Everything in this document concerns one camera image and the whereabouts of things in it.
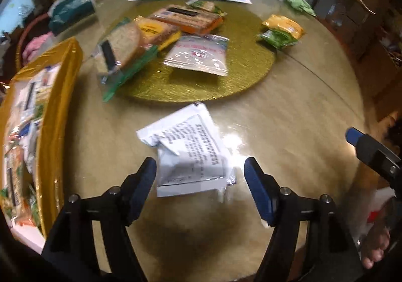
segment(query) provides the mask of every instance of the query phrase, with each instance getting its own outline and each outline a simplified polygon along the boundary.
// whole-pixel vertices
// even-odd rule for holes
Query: yellow package
[[[41,231],[45,238],[64,204],[64,134],[70,98],[81,63],[82,50],[75,38],[72,37],[59,43],[18,71],[11,79],[10,88],[0,108],[0,136],[3,136],[3,140],[5,140],[6,134],[8,134],[7,122],[13,113],[14,99],[19,93],[17,87],[21,83],[30,81],[43,69],[60,65],[52,90],[48,95],[47,105],[38,112],[42,122],[41,131],[36,141],[36,189],[34,193],[37,199],[35,206],[38,207]],[[7,177],[7,173],[4,172],[7,168],[4,155],[3,151],[3,160],[0,160],[1,186],[4,185],[3,178]],[[4,201],[4,192],[0,196],[3,211],[9,211],[9,204]]]
[[[158,45],[159,51],[179,40],[181,36],[180,29],[175,25],[142,16],[136,17],[135,22],[142,32],[144,43]]]
[[[303,28],[295,21],[288,19],[286,16],[271,15],[263,22],[263,26],[266,26],[269,29],[279,29],[288,32],[295,39],[300,39],[304,34]]]

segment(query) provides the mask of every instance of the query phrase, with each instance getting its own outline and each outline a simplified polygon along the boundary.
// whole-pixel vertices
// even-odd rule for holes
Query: blue gripper pad
[[[346,130],[345,138],[346,138],[347,142],[349,142],[351,145],[356,147],[357,140],[359,140],[359,138],[362,135],[364,135],[364,134],[362,132],[360,132],[359,130],[357,130],[355,128],[349,128]]]
[[[246,159],[244,177],[261,218],[267,221],[269,226],[275,226],[279,205],[279,185],[274,177],[264,174],[254,157]]]

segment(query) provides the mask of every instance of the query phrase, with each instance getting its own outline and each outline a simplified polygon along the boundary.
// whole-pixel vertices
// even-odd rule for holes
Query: round table
[[[264,226],[241,167],[254,156],[265,173],[300,196],[342,199],[355,174],[350,126],[364,130],[363,103],[350,62],[335,37],[315,18],[276,0],[251,0],[261,20],[280,14],[306,34],[283,52],[252,88],[206,106],[238,163],[237,184],[216,191],[157,198],[155,186],[137,221],[127,228],[149,281],[231,281],[257,271],[273,229]],[[140,128],[181,104],[114,97],[102,103],[95,68],[86,60],[104,31],[135,3],[98,0],[89,19],[61,37],[76,36],[84,50],[68,115],[64,158],[66,196],[102,194],[135,173],[156,150],[137,138]],[[305,239],[301,225],[298,247]],[[94,224],[101,269],[108,271],[100,226]]]

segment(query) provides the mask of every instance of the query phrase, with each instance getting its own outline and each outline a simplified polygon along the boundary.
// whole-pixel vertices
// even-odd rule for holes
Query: wall
[[[0,31],[13,32],[21,24],[18,7],[21,5],[34,6],[32,0],[3,0],[0,4]]]

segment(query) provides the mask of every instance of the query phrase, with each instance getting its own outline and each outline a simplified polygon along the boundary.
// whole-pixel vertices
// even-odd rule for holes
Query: yellow snack bag
[[[279,29],[288,32],[295,39],[300,39],[304,34],[303,28],[295,21],[288,19],[286,16],[271,15],[263,22],[263,25],[269,29]]]

